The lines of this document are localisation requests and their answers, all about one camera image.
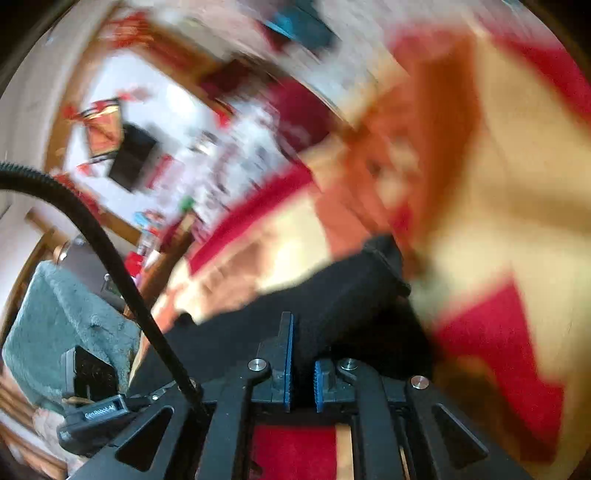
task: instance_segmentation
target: black cable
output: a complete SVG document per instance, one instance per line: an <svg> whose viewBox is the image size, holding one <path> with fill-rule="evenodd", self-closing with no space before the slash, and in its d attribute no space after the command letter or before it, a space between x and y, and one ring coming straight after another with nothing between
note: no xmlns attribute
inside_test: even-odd
<svg viewBox="0 0 591 480"><path fill-rule="evenodd" d="M22 165L0 163L0 189L25 193L41 199L62 211L76 225L103 262L127 306L133 312L136 323L170 370L187 401L198 415L206 415L201 403L200 385L194 386L191 383L187 370L160 332L117 250L88 208L74 193L49 175Z"/></svg>

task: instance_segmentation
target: gray fuzzy blanket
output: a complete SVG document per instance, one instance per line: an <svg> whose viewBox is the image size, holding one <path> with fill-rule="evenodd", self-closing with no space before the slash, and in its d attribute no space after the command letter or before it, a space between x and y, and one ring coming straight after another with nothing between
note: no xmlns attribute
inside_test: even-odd
<svg viewBox="0 0 591 480"><path fill-rule="evenodd" d="M63 414L61 355L80 345L115 367L127 390L138 326L52 262L37 266L2 358L31 404Z"/></svg>

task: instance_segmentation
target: teal object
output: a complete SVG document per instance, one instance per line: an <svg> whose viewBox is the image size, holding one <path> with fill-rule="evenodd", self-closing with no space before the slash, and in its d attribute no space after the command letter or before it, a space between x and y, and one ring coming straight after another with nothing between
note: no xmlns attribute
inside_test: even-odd
<svg viewBox="0 0 591 480"><path fill-rule="evenodd" d="M190 195L185 195L181 202L178 204L178 208L181 213L187 213L195 205L195 199Z"/></svg>
<svg viewBox="0 0 591 480"><path fill-rule="evenodd" d="M134 213L134 222L139 225L139 227L143 230L150 226L150 221L146 217L144 212L135 212Z"/></svg>
<svg viewBox="0 0 591 480"><path fill-rule="evenodd" d="M314 54L331 48L337 40L335 33L320 19L311 0L295 1L263 24Z"/></svg>

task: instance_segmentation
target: green object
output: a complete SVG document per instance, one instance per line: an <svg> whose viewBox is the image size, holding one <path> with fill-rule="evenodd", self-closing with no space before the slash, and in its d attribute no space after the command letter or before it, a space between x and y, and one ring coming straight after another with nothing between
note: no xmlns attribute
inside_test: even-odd
<svg viewBox="0 0 591 480"><path fill-rule="evenodd" d="M187 196L183 197L183 199L180 201L178 206L181 210L181 213L187 213L191 208L193 208L194 204L195 204L195 199L193 197L191 197L190 195L187 195Z"/></svg>

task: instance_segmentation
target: black gripper frame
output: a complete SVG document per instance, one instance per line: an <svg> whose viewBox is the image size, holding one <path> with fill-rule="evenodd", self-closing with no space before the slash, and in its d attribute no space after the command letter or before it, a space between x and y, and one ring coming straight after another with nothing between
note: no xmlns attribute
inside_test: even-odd
<svg viewBox="0 0 591 480"><path fill-rule="evenodd" d="M316 362L316 411L291 410L294 318L255 359L202 385L210 421L176 385L158 397L72 480L246 480L255 424L350 425L355 480L531 479L424 377L382 377L354 359Z"/></svg>

